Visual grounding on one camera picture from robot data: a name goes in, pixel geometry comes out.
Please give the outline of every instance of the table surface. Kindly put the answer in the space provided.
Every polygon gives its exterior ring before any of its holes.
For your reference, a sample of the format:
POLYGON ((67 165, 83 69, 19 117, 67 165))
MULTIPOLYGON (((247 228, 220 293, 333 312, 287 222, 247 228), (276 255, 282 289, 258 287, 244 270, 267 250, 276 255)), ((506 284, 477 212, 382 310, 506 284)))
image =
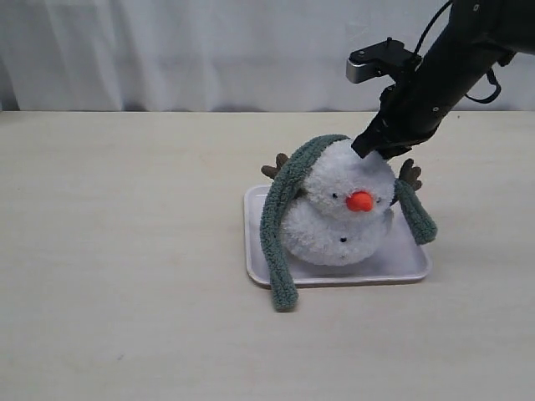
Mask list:
POLYGON ((0 113, 0 399, 532 401, 535 113, 452 113, 410 154, 423 282, 276 313, 248 279, 261 165, 371 117, 0 113))

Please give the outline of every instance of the white fluffy snowman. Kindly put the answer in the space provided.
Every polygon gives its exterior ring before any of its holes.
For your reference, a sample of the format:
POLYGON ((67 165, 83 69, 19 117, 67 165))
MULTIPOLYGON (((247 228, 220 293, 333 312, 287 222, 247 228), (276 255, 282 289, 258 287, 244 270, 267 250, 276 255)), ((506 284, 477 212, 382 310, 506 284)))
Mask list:
POLYGON ((436 226, 415 197, 418 167, 407 160, 400 178, 379 153, 360 158, 344 135, 324 135, 301 146, 277 166, 262 210, 260 237, 270 271, 275 308, 298 298, 286 252, 314 265, 343 266, 372 256, 390 232, 399 201, 419 244, 433 241, 436 226))

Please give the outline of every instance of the snowman plush toy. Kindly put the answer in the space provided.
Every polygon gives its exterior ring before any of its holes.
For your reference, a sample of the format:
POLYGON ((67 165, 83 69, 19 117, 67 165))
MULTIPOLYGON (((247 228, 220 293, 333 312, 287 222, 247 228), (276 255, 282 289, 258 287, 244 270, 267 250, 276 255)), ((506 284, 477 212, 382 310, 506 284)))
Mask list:
POLYGON ((262 173, 273 179, 262 209, 260 240, 270 273, 273 304, 291 310, 298 291, 288 252, 320 266, 355 264, 372 256, 400 208, 418 245, 434 241, 436 224, 415 195, 421 170, 408 159, 396 178, 379 153, 360 158, 345 135, 311 139, 262 173))

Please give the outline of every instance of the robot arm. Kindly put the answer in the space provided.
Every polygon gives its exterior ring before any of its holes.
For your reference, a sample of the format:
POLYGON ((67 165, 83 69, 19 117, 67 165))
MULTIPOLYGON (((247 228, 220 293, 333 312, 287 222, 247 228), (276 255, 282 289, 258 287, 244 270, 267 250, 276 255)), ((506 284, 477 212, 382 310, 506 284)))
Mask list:
POLYGON ((423 38, 414 52, 388 38, 349 56, 351 82, 383 75, 395 81, 382 93, 379 113, 354 140, 361 157, 377 150, 390 159, 429 140, 483 76, 499 93, 495 64, 508 65, 516 53, 535 54, 533 0, 450 0, 441 12, 449 6, 448 24, 424 58, 417 54, 423 38))

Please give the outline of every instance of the light wood tabletop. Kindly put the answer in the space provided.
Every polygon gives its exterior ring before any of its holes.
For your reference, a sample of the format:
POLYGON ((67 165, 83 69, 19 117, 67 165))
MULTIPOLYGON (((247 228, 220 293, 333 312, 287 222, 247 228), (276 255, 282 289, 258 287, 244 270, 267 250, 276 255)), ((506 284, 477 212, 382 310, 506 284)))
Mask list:
POLYGON ((423 282, 276 313, 247 277, 261 166, 372 116, 0 113, 0 399, 532 401, 535 113, 451 113, 406 156, 423 282))

